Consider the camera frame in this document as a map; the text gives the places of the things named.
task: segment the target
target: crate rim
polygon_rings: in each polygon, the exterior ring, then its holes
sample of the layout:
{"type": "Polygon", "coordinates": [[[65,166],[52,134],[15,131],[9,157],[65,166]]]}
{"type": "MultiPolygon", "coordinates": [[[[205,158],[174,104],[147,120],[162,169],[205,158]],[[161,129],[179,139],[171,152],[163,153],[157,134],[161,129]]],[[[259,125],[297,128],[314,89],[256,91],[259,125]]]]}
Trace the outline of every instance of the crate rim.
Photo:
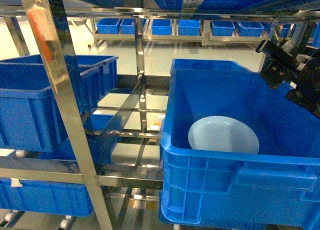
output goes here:
{"type": "MultiPolygon", "coordinates": [[[[170,89],[168,96],[168,105],[167,113],[163,122],[162,137],[160,139],[160,144],[163,149],[176,156],[186,156],[186,157],[198,157],[198,158],[207,158],[207,159],[223,159],[231,161],[243,161],[243,162],[260,162],[260,163],[271,163],[271,164],[284,164],[284,165],[302,165],[302,166],[320,166],[320,158],[314,157],[300,157],[300,156],[278,156],[278,155],[266,155],[266,154],[248,154],[248,153],[235,153],[235,152],[222,152],[222,151],[208,151],[208,150],[194,150],[179,148],[172,145],[172,126],[165,124],[165,122],[173,123],[174,115],[174,90],[176,88],[176,75],[177,71],[192,71],[192,69],[175,69],[176,60],[195,60],[195,59],[182,59],[175,58],[173,59],[171,66],[171,80],[170,80],[170,89]],[[272,156],[272,159],[266,159],[265,156],[272,156]]],[[[210,62],[232,62],[239,65],[234,61],[229,60],[205,60],[210,62]]],[[[259,72],[252,72],[245,68],[248,72],[243,72],[243,74],[254,74],[259,75],[259,72]]]]}

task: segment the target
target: metal shelf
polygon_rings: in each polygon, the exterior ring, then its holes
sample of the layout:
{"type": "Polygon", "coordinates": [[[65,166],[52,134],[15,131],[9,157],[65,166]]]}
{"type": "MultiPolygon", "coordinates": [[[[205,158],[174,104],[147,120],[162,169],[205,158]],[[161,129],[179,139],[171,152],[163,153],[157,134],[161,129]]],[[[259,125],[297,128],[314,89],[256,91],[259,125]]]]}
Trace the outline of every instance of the metal shelf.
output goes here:
{"type": "MultiPolygon", "coordinates": [[[[171,35],[153,35],[152,34],[152,19],[149,19],[145,24],[145,28],[143,31],[143,40],[145,42],[155,42],[155,41],[179,41],[179,42],[189,42],[189,43],[203,43],[205,42],[205,34],[203,32],[209,31],[209,39],[207,45],[210,45],[214,42],[224,42],[224,43],[261,43],[262,40],[268,39],[268,35],[266,32],[262,34],[261,37],[251,37],[251,36],[239,36],[238,33],[235,33],[233,36],[213,36],[210,25],[205,25],[204,28],[209,28],[203,30],[200,28],[200,33],[198,36],[188,36],[188,35],[179,35],[178,34],[178,25],[175,20],[172,21],[172,33],[171,35]]],[[[100,34],[98,31],[93,33],[94,42],[97,45],[102,44],[99,43],[100,40],[103,41],[134,41],[134,34],[100,34]]]]}
{"type": "MultiPolygon", "coordinates": [[[[19,25],[17,25],[17,19],[14,16],[27,15],[77,160],[77,163],[66,163],[59,160],[16,158],[12,156],[0,157],[0,177],[85,184],[101,229],[120,229],[133,188],[141,189],[139,191],[141,191],[142,195],[144,195],[145,189],[160,190],[164,177],[164,172],[159,167],[148,168],[140,166],[145,145],[151,144],[151,140],[160,138],[159,133],[147,131],[147,112],[156,112],[158,110],[147,109],[146,93],[159,95],[168,93],[170,82],[169,77],[145,75],[144,41],[174,40],[201,42],[203,46],[208,46],[211,42],[217,41],[258,43],[267,37],[212,36],[210,20],[295,22],[299,24],[297,24],[291,42],[296,45],[301,53],[309,40],[314,22],[319,22],[320,20],[319,12],[307,11],[320,9],[320,1],[318,0],[312,4],[301,6],[300,9],[303,9],[303,11],[292,9],[269,11],[268,7],[270,4],[262,8],[257,6],[254,9],[239,11],[199,10],[198,7],[202,1],[183,0],[184,7],[181,10],[144,8],[143,0],[136,0],[135,7],[118,8],[101,8],[98,6],[64,8],[63,0],[22,0],[23,7],[18,5],[0,6],[0,16],[7,17],[6,23],[11,27],[10,33],[21,56],[28,55],[29,51],[25,45],[19,25]],[[95,40],[135,40],[137,76],[119,76],[118,87],[131,88],[133,90],[123,105],[115,110],[117,110],[116,115],[120,116],[124,123],[129,119],[132,112],[139,112],[141,129],[139,132],[115,132],[111,127],[112,124],[109,124],[102,132],[105,135],[122,135],[124,136],[123,142],[125,143],[140,142],[139,154],[134,166],[119,164],[97,166],[93,163],[86,139],[86,132],[83,127],[84,119],[87,119],[90,115],[89,108],[87,100],[82,94],[84,91],[67,16],[135,19],[134,35],[105,35],[92,31],[95,40]],[[142,19],[182,18],[203,20],[201,35],[193,37],[179,36],[176,25],[173,28],[173,34],[169,36],[152,35],[150,24],[148,24],[148,31],[144,32],[143,30],[142,19]],[[135,108],[137,103],[139,103],[139,109],[135,108]],[[79,109],[81,109],[79,106],[85,106],[84,110],[79,112],[79,109]],[[142,139],[137,140],[136,138],[132,138],[134,139],[133,141],[128,137],[139,137],[142,139]],[[110,201],[112,194],[110,194],[108,187],[128,188],[126,194],[121,196],[124,197],[124,200],[118,218],[116,218],[112,208],[110,201]]],[[[277,6],[282,3],[283,1],[279,1],[271,4],[277,6]]],[[[274,43],[280,40],[278,37],[280,30],[279,27],[275,27],[271,38],[274,43]]],[[[263,61],[261,67],[267,62],[267,59],[263,61]]]]}

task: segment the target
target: white plate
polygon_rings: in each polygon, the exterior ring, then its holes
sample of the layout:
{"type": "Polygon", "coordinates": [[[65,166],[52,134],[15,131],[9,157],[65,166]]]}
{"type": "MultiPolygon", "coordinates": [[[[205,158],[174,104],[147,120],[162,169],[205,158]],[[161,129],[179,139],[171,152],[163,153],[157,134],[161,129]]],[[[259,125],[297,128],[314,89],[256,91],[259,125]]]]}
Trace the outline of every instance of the white plate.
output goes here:
{"type": "Polygon", "coordinates": [[[196,121],[188,133],[192,149],[257,154],[259,140],[243,122],[226,116],[208,116],[196,121]]]}

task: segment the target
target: gray floor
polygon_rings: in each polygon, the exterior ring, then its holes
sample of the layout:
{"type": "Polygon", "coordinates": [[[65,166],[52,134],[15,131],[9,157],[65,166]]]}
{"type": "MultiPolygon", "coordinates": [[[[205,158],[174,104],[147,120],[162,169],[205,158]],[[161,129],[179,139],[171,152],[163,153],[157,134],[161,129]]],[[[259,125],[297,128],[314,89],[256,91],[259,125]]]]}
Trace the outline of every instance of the gray floor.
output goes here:
{"type": "MultiPolygon", "coordinates": [[[[38,54],[29,23],[25,17],[19,18],[20,26],[26,39],[31,54],[38,54]]],[[[77,28],[70,27],[72,40],[77,54],[86,55],[116,55],[117,71],[119,74],[136,74],[135,47],[133,42],[114,41],[105,42],[99,48],[94,45],[93,37],[84,25],[77,28]]],[[[18,57],[18,52],[11,39],[7,26],[0,21],[0,34],[2,44],[0,45],[0,60],[18,57]]],[[[148,42],[145,45],[145,71],[147,75],[169,76],[172,59],[210,59],[210,60],[232,60],[256,72],[259,69],[262,54],[255,53],[256,46],[253,44],[223,44],[217,43],[215,46],[201,47],[200,44],[190,44],[181,42],[148,42]]],[[[125,94],[109,94],[100,103],[100,106],[119,107],[126,99],[125,94]]],[[[146,96],[147,107],[150,109],[166,109],[167,96],[146,96]]],[[[162,121],[163,114],[148,113],[148,128],[157,126],[162,121]]],[[[139,129],[139,113],[134,112],[128,121],[126,128],[139,129]]],[[[138,145],[118,144],[112,154],[112,160],[116,163],[133,164],[139,151],[138,145]]],[[[1,155],[8,154],[8,151],[1,150],[1,155]]],[[[159,147],[146,146],[142,164],[159,165],[159,147]]],[[[116,211],[119,211],[121,200],[113,199],[116,211]]],[[[158,204],[147,207],[144,211],[143,221],[137,220],[138,211],[128,207],[125,216],[124,230],[144,229],[144,230],[169,230],[170,225],[163,224],[158,220],[158,204]]],[[[0,210],[0,219],[3,219],[9,210],[0,210]]],[[[63,219],[60,215],[42,214],[27,212],[16,224],[15,227],[31,230],[56,230],[63,219]]],[[[86,218],[77,218],[72,230],[98,230],[100,229],[96,216],[92,214],[86,218]]]]}

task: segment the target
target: blue storage bin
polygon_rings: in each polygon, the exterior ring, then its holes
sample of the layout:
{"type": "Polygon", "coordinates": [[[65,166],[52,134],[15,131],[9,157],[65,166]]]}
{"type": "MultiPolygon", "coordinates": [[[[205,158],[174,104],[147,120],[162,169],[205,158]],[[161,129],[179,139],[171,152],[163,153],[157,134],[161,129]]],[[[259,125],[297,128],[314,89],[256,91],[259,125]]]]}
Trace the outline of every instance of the blue storage bin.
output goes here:
{"type": "Polygon", "coordinates": [[[236,28],[242,37],[260,37],[265,30],[260,22],[255,21],[238,21],[236,28]]]}
{"type": "Polygon", "coordinates": [[[198,36],[200,20],[178,20],[179,35],[198,36]]]}
{"type": "MultiPolygon", "coordinates": [[[[146,24],[146,20],[142,20],[142,26],[144,27],[146,24]]],[[[135,20],[134,19],[124,19],[121,24],[121,32],[122,34],[135,34],[135,20]]]]}
{"type": "Polygon", "coordinates": [[[104,18],[96,24],[99,34],[118,34],[121,19],[104,18]]]}
{"type": "MultiPolygon", "coordinates": [[[[91,121],[93,128],[86,122],[84,127],[92,131],[103,131],[109,124],[112,118],[116,118],[114,129],[121,131],[121,117],[114,115],[93,114],[91,115],[91,121]]],[[[96,164],[111,164],[111,154],[115,149],[117,143],[121,139],[115,135],[96,135],[86,136],[93,162],[96,164]]],[[[40,159],[58,159],[58,160],[76,160],[71,142],[66,139],[58,149],[53,152],[44,152],[40,155],[40,159]]]]}
{"type": "Polygon", "coordinates": [[[153,35],[171,35],[170,19],[154,19],[152,22],[153,35]]]}
{"type": "Polygon", "coordinates": [[[232,21],[211,21],[213,36],[232,36],[236,29],[232,21]]]}
{"type": "MultiPolygon", "coordinates": [[[[96,76],[99,85],[99,99],[105,97],[112,89],[118,85],[117,76],[117,56],[107,55],[77,55],[76,60],[82,69],[98,67],[99,75],[96,76]]],[[[0,67],[2,63],[15,63],[15,64],[29,64],[39,65],[43,64],[40,54],[20,56],[0,61],[0,67]]]]}
{"type": "MultiPolygon", "coordinates": [[[[91,109],[99,100],[98,67],[80,67],[91,109]]],[[[68,137],[43,65],[0,64],[0,148],[54,152],[68,137]]]]}
{"type": "Polygon", "coordinates": [[[286,99],[291,87],[270,89],[232,61],[175,59],[171,71],[160,140],[165,218],[203,227],[241,221],[318,229],[320,119],[286,99]],[[248,125],[259,153],[191,149],[191,125],[208,116],[248,125]]]}
{"type": "Polygon", "coordinates": [[[82,184],[0,178],[0,209],[87,217],[93,211],[87,188],[82,184]]]}

